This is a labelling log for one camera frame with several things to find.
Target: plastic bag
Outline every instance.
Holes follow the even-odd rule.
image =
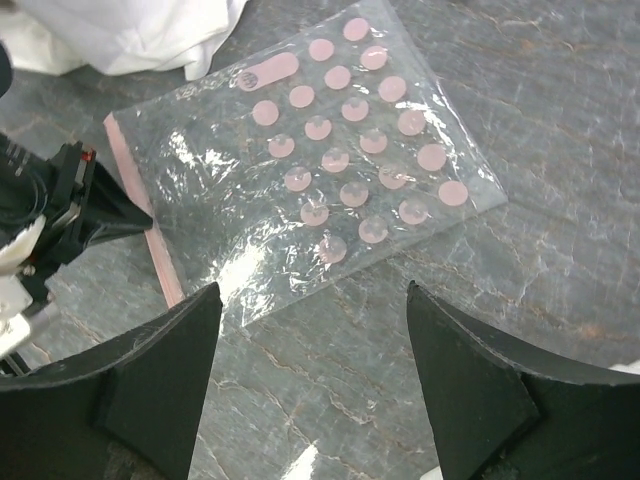
[[[219,281],[224,329],[506,201],[385,0],[107,127],[129,193],[146,187],[165,293]]]

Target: marble countertop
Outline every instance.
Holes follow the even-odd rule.
[[[252,0],[213,69],[351,2]],[[640,358],[640,6],[392,0],[510,202],[219,341],[193,479],[415,479],[437,464],[405,321],[415,279],[458,308],[601,366]],[[41,155],[180,72],[20,73],[0,128]],[[165,309],[144,239],[89,250],[25,355],[89,348]]]

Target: white plastic part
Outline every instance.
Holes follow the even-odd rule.
[[[20,232],[13,242],[0,250],[0,275],[15,273],[15,269],[31,255],[45,223],[46,218],[40,215],[35,222]]]
[[[18,69],[61,75],[88,63],[122,75],[184,67],[195,80],[247,1],[15,0],[19,10],[0,9],[0,38]]]
[[[421,476],[420,480],[443,480],[442,470],[440,470],[440,467],[436,467]]]

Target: white fabric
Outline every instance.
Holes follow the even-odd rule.
[[[16,0],[0,36],[16,68],[59,75],[88,63],[106,75],[184,67],[204,76],[248,0]]]

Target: pink circular disc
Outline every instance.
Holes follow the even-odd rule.
[[[350,42],[357,42],[367,36],[369,28],[369,22],[364,18],[354,18],[353,20],[349,20],[344,27],[344,38]]]
[[[367,70],[380,70],[387,63],[387,49],[384,47],[369,47],[360,56],[360,63]]]
[[[258,125],[268,127],[278,120],[278,106],[271,100],[262,100],[255,104],[252,114]]]
[[[447,152],[440,145],[431,143],[418,152],[418,165],[428,172],[437,172],[447,161]]]
[[[366,100],[351,97],[342,105],[342,116],[350,122],[364,120],[369,114],[369,104]]]
[[[340,189],[340,200],[347,207],[361,207],[369,198],[369,189],[364,183],[349,182]]]
[[[398,130],[408,137],[418,135],[427,126],[427,119],[420,110],[407,110],[398,118]]]
[[[339,148],[332,148],[322,156],[322,168],[330,173],[340,173],[349,165],[349,154]]]
[[[347,244],[340,237],[325,238],[318,245],[318,256],[324,263],[338,263],[347,255]]]
[[[269,153],[276,158],[284,158],[291,155],[295,146],[293,138],[281,133],[269,140]]]
[[[405,200],[398,208],[400,218],[407,225],[419,225],[429,218],[427,204],[420,199],[412,198]]]
[[[304,167],[293,167],[285,174],[284,184],[292,192],[301,192],[311,185],[311,173]]]
[[[380,183],[389,190],[398,190],[407,183],[407,170],[398,164],[384,165],[378,172]]]
[[[384,218],[378,216],[369,217],[364,219],[358,227],[358,235],[367,243],[380,243],[389,235],[389,228]]]
[[[351,72],[347,67],[338,65],[329,70],[324,76],[324,83],[332,90],[342,90],[351,81]]]
[[[469,190],[463,183],[450,180],[440,185],[438,196],[445,205],[459,207],[469,198]]]
[[[360,135],[360,148],[367,153],[382,153],[387,143],[387,136],[376,128]]]
[[[324,62],[333,56],[335,48],[333,43],[325,38],[318,38],[309,45],[309,55],[316,62]]]
[[[291,90],[289,94],[289,102],[296,108],[304,108],[311,105],[316,94],[308,85],[300,85]]]
[[[317,227],[327,221],[329,209],[325,205],[308,202],[300,209],[300,218],[310,227]]]
[[[324,140],[331,133],[331,122],[321,115],[315,115],[304,126],[304,133],[311,140]]]
[[[378,93],[385,102],[397,102],[407,93],[407,82],[401,77],[387,77],[380,83]]]

